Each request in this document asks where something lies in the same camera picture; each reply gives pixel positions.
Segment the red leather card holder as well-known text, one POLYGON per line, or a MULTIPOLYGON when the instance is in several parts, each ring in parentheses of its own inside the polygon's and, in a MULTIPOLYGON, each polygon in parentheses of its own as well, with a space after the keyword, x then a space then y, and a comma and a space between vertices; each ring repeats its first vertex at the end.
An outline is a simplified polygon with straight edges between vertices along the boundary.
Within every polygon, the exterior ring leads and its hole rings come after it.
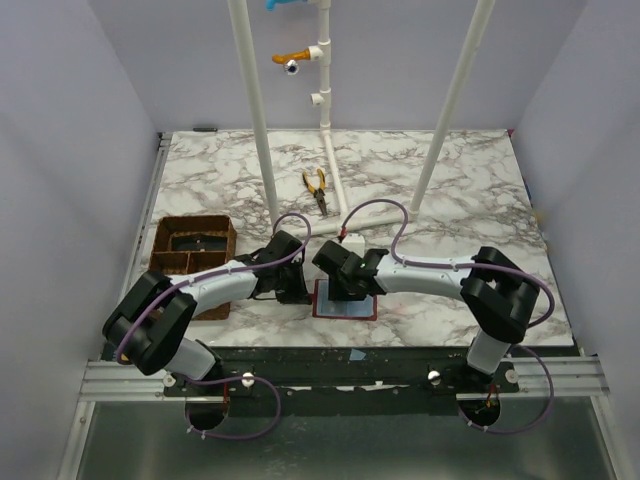
POLYGON ((338 301, 329 299, 329 281, 317 279, 312 295, 312 317, 334 320, 375 321, 377 298, 367 296, 364 300, 338 301))

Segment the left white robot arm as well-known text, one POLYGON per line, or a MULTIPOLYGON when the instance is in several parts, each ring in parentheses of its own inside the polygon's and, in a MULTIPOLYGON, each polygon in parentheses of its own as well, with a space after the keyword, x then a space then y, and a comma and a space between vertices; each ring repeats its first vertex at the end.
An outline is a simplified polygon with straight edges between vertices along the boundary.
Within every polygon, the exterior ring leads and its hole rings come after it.
POLYGON ((273 292, 284 304, 309 304, 297 256, 303 243, 278 231, 266 247, 220 267, 189 275, 145 272, 106 320, 102 334, 116 357, 144 375, 160 370, 201 381, 213 376, 218 358, 185 337, 192 319, 220 305, 273 292))

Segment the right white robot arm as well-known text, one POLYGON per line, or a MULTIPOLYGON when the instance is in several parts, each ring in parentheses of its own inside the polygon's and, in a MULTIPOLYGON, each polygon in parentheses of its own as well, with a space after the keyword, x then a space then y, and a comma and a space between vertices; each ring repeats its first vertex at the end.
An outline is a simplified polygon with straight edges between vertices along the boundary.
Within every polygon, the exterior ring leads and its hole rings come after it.
POLYGON ((312 263, 328 276, 330 300, 420 293, 465 303, 479 325, 466 363, 488 376, 511 346, 524 339, 540 293, 534 277, 493 247, 482 247, 470 257, 429 260, 402 258, 387 249, 359 256, 328 241, 312 263))

